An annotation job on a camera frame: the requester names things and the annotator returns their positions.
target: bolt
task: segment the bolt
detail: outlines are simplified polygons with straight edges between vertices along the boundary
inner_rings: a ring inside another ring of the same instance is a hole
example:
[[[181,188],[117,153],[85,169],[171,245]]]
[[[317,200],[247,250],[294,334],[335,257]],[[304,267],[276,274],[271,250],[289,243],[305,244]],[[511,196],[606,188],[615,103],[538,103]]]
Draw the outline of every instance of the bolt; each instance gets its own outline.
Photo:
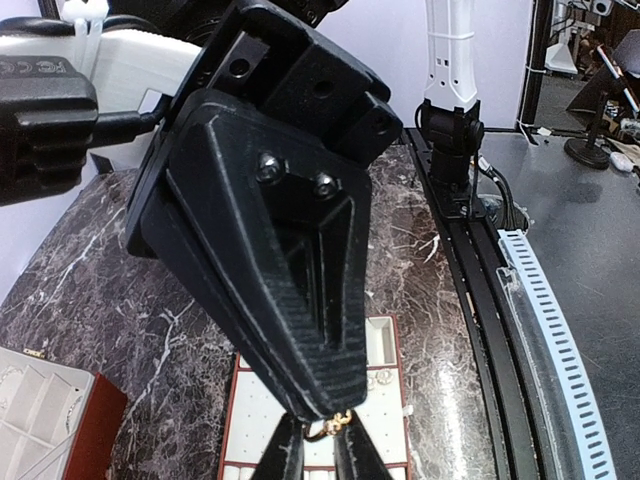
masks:
[[[256,180],[260,183],[275,183],[284,175],[282,162],[270,153],[263,153],[260,156]]]
[[[338,182],[326,173],[321,173],[316,177],[316,187],[313,194],[322,199],[327,200],[338,193]]]

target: dark marble tabletop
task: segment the dark marble tabletop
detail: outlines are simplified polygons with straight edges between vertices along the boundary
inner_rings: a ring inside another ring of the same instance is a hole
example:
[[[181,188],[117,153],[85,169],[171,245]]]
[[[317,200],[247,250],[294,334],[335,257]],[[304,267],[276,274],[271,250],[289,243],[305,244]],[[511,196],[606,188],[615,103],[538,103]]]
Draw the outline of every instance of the dark marble tabletop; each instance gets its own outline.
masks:
[[[414,479],[494,478],[471,345],[408,150],[371,168],[367,313],[399,322]],[[135,172],[96,178],[0,307],[0,346],[100,371],[129,397],[112,479],[217,473],[234,349],[159,261],[129,256]]]

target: wall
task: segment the wall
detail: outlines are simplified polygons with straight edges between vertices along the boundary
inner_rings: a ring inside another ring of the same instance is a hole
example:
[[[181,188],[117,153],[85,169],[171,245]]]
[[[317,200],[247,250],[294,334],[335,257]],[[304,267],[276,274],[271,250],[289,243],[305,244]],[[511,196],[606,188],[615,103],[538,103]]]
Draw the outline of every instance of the wall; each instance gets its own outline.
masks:
[[[36,0],[0,0],[0,19],[40,16]],[[82,184],[65,195],[0,207],[0,304],[42,241],[96,175],[88,162]]]
[[[532,13],[533,0],[476,0],[476,81],[488,127],[515,124]],[[376,71],[413,126],[428,75],[425,0],[350,0],[318,30]]]

